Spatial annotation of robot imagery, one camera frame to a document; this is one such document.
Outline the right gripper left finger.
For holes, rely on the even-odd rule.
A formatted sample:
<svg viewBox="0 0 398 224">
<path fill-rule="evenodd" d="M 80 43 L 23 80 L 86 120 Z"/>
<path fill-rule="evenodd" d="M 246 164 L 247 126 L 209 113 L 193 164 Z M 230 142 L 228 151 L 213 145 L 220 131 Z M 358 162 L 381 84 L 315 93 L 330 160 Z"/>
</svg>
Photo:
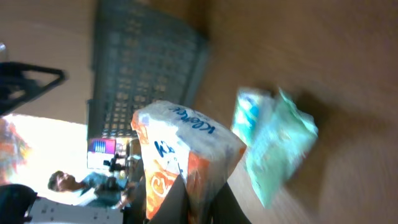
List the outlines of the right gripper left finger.
<svg viewBox="0 0 398 224">
<path fill-rule="evenodd" d="M 157 213 L 148 224 L 189 224 L 189 199 L 182 176 L 171 186 Z"/>
</svg>

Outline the black frame object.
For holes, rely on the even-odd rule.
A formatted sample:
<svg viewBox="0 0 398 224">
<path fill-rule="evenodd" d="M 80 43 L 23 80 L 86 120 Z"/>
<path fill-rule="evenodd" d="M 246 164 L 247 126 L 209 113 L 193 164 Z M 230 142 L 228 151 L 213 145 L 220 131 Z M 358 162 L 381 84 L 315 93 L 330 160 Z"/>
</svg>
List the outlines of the black frame object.
<svg viewBox="0 0 398 224">
<path fill-rule="evenodd" d="M 27 72 L 39 72 L 55 76 L 55 80 L 40 86 Z M 20 62 L 1 62 L 1 116 L 11 113 L 24 103 L 39 98 L 44 93 L 60 86 L 67 79 L 63 70 Z"/>
</svg>

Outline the small green tissue packet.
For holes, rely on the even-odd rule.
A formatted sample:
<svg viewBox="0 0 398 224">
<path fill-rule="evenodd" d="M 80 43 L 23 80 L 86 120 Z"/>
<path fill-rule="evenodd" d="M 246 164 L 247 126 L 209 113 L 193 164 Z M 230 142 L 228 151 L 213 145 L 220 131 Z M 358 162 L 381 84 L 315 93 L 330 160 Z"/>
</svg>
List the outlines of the small green tissue packet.
<svg viewBox="0 0 398 224">
<path fill-rule="evenodd" d="M 269 91 L 249 87 L 238 90 L 231 130 L 247 147 L 253 142 L 259 120 L 269 112 L 273 102 Z"/>
</svg>

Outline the small orange tissue packet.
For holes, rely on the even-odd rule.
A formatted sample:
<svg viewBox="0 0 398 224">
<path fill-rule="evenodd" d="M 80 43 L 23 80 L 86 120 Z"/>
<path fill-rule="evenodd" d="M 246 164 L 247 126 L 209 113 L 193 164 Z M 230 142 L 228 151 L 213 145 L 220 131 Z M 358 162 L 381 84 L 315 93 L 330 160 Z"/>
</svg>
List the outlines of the small orange tissue packet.
<svg viewBox="0 0 398 224">
<path fill-rule="evenodd" d="M 132 129 L 141 145 L 146 177 L 146 217 L 159 211 L 177 177 L 201 221 L 205 205 L 227 182 L 247 146 L 222 124 L 193 109 L 156 101 L 137 110 Z"/>
</svg>

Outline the grey plastic mesh basket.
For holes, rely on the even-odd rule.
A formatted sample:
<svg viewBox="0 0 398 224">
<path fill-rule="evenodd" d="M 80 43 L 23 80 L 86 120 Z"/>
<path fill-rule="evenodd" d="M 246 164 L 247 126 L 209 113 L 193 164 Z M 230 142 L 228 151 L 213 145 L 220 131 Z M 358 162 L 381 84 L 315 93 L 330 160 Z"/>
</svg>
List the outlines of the grey plastic mesh basket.
<svg viewBox="0 0 398 224">
<path fill-rule="evenodd" d="M 207 40 L 186 22 L 135 1 L 99 0 L 87 138 L 134 138 L 134 112 L 165 100 L 190 107 Z"/>
</svg>

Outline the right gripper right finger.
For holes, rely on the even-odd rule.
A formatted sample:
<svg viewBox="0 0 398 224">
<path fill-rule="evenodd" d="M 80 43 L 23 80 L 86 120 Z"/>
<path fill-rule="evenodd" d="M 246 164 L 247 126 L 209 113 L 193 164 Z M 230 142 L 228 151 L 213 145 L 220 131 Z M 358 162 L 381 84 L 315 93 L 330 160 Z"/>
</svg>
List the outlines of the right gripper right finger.
<svg viewBox="0 0 398 224">
<path fill-rule="evenodd" d="M 251 224 L 230 186 L 225 183 L 211 203 L 213 224 Z"/>
</svg>

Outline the person in background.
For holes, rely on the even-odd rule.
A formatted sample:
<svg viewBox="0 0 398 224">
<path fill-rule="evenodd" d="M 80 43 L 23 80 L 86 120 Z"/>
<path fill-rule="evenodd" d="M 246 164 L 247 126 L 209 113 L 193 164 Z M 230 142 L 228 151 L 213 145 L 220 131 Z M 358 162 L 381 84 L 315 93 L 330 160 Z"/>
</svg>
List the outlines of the person in background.
<svg viewBox="0 0 398 224">
<path fill-rule="evenodd" d="M 95 198 L 88 202 L 87 206 L 117 209 L 134 200 L 131 193 L 138 186 L 138 182 L 117 179 L 97 172 L 92 172 L 77 182 L 74 176 L 60 170 L 50 176 L 47 184 L 47 188 L 53 192 L 79 192 L 81 197 L 88 196 L 88 192 L 94 190 Z"/>
</svg>

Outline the teal wet wipes packet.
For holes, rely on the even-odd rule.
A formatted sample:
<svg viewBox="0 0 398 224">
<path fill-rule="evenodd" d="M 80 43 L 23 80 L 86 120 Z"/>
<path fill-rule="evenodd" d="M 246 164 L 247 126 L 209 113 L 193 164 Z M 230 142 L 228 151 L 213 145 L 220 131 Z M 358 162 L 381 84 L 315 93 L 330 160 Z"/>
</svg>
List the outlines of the teal wet wipes packet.
<svg viewBox="0 0 398 224">
<path fill-rule="evenodd" d="M 300 111 L 284 90 L 257 125 L 246 156 L 252 188 L 263 207 L 269 207 L 278 190 L 306 158 L 318 138 L 313 116 Z"/>
</svg>

